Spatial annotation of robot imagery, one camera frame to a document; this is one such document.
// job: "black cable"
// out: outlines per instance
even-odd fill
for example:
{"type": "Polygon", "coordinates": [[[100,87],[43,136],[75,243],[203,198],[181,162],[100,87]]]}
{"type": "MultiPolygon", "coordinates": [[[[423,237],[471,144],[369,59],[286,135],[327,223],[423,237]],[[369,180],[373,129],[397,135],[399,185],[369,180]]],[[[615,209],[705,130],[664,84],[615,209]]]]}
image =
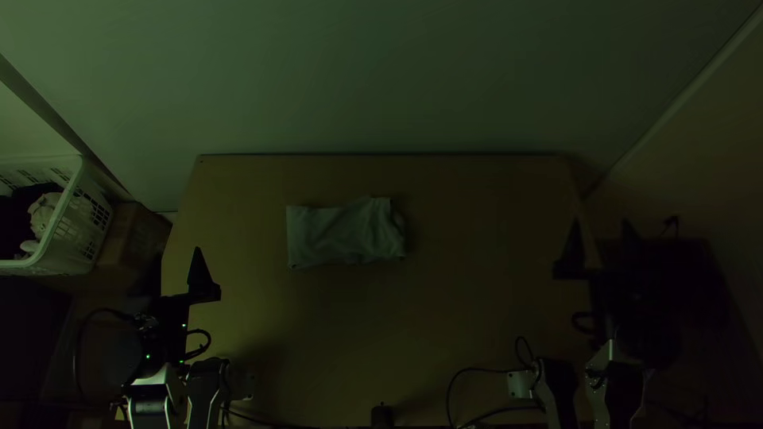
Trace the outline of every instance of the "black cable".
{"type": "Polygon", "coordinates": [[[292,429],[319,429],[318,427],[312,427],[312,426],[294,426],[294,425],[292,425],[292,424],[273,423],[273,422],[269,422],[269,421],[266,421],[266,420],[255,419],[254,417],[251,417],[251,416],[249,416],[249,415],[244,415],[244,414],[241,414],[241,413],[235,412],[235,411],[231,410],[231,409],[230,409],[230,408],[228,408],[228,407],[220,407],[220,408],[221,408],[221,409],[222,409],[224,412],[226,412],[226,413],[228,413],[228,414],[231,414],[231,415],[235,415],[236,417],[238,417],[238,418],[240,418],[240,419],[244,419],[244,420],[250,421],[250,422],[252,422],[252,423],[257,423],[257,424],[260,424],[260,425],[262,425],[262,426],[271,426],[271,427],[290,427],[290,428],[292,428],[292,429]]]}
{"type": "Polygon", "coordinates": [[[447,424],[451,427],[451,429],[456,429],[456,427],[453,425],[453,418],[451,417],[451,390],[453,390],[453,383],[455,383],[456,379],[459,378],[459,376],[463,373],[493,373],[493,374],[505,374],[512,372],[512,369],[488,369],[488,368],[476,368],[476,367],[469,367],[464,368],[458,371],[456,374],[453,375],[453,378],[451,378],[451,382],[447,385],[447,391],[445,392],[445,414],[447,415],[447,424]]]}
{"type": "Polygon", "coordinates": [[[209,346],[212,344],[212,336],[209,335],[209,332],[206,332],[203,329],[193,329],[185,333],[186,338],[191,334],[202,334],[203,336],[207,337],[207,344],[199,344],[199,348],[193,351],[189,351],[185,354],[185,361],[188,361],[193,358],[197,358],[198,356],[201,356],[207,349],[209,349],[209,346]]]}
{"type": "Polygon", "coordinates": [[[88,400],[87,396],[85,396],[85,391],[82,389],[82,383],[79,380],[79,353],[80,349],[82,348],[82,338],[84,336],[85,328],[87,327],[87,324],[91,321],[91,319],[100,313],[109,313],[116,317],[117,319],[123,320],[125,322],[132,322],[133,316],[128,315],[126,313],[122,313],[121,311],[117,311],[113,308],[96,308],[95,310],[87,313],[87,315],[82,319],[82,323],[79,325],[79,329],[77,330],[77,339],[74,345],[74,351],[72,353],[72,376],[74,377],[74,384],[77,387],[77,392],[79,393],[79,398],[85,403],[89,404],[90,401],[88,400]]]}
{"type": "Polygon", "coordinates": [[[763,423],[731,423],[731,422],[714,422],[707,418],[707,414],[705,415],[705,418],[698,419],[696,417],[692,417],[689,415],[686,415],[682,412],[679,412],[673,408],[668,407],[667,405],[661,404],[659,402],[656,402],[654,400],[647,400],[647,404],[653,405],[655,407],[658,407],[662,411],[664,411],[666,414],[670,415],[678,424],[680,424],[683,427],[701,427],[701,428],[716,428],[716,429],[723,429],[723,428],[730,428],[730,429],[746,429],[746,428],[756,428],[760,429],[763,427],[763,423]]]}
{"type": "Polygon", "coordinates": [[[477,417],[474,417],[473,419],[469,419],[466,423],[459,426],[461,427],[469,427],[473,424],[479,423],[483,421],[484,419],[487,419],[488,417],[492,417],[497,414],[502,414],[504,412],[513,412],[513,411],[524,411],[524,410],[537,410],[539,409],[536,406],[525,406],[525,407],[503,407],[503,408],[497,408],[493,411],[486,412],[485,414],[479,415],[477,417]]]}
{"type": "Polygon", "coordinates": [[[530,361],[535,361],[535,355],[533,354],[533,349],[530,348],[530,343],[527,342],[527,338],[523,336],[518,336],[517,339],[514,340],[514,353],[517,355],[517,360],[524,366],[526,369],[532,369],[533,367],[527,363],[525,359],[522,359],[521,353],[519,353],[519,343],[523,342],[525,344],[525,348],[527,349],[527,353],[530,355],[530,361]]]}

